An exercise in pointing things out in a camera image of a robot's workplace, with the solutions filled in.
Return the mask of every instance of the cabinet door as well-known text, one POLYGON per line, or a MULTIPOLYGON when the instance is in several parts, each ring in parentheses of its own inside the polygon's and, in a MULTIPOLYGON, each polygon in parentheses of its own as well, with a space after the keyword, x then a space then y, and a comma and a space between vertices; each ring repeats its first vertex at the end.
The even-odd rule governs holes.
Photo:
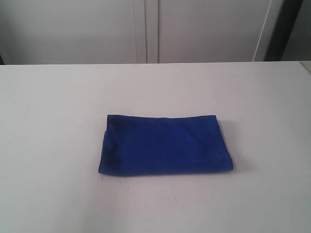
POLYGON ((1 0, 6 64, 145 63, 144 0, 1 0))
POLYGON ((253 61, 271 0, 158 0, 158 61, 253 61))

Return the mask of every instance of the table surface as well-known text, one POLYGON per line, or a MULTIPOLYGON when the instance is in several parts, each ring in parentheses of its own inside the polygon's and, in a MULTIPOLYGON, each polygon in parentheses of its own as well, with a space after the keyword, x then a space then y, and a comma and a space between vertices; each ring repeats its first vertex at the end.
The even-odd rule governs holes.
POLYGON ((0 67, 3 233, 309 233, 298 62, 0 67), (217 115, 232 172, 97 173, 107 114, 217 115))

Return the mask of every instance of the folded towel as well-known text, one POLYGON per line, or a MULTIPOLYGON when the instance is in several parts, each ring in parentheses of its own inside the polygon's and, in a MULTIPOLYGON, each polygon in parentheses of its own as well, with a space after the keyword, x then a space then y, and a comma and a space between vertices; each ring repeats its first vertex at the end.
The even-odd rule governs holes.
POLYGON ((99 173, 137 176, 232 169, 216 116, 107 116, 99 173))

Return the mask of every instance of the towel fold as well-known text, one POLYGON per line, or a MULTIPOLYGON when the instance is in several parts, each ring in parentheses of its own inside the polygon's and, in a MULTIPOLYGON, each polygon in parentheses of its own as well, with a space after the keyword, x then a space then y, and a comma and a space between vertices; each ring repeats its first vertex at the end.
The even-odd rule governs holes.
POLYGON ((138 176, 232 169, 216 116, 107 116, 99 173, 138 176))

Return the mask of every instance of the blue cloth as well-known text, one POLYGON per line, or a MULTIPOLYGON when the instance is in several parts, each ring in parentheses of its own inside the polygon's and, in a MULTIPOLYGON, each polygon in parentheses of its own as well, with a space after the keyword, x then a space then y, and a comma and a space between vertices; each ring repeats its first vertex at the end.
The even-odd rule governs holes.
POLYGON ((99 173, 137 176, 232 169, 216 116, 107 116, 99 173))

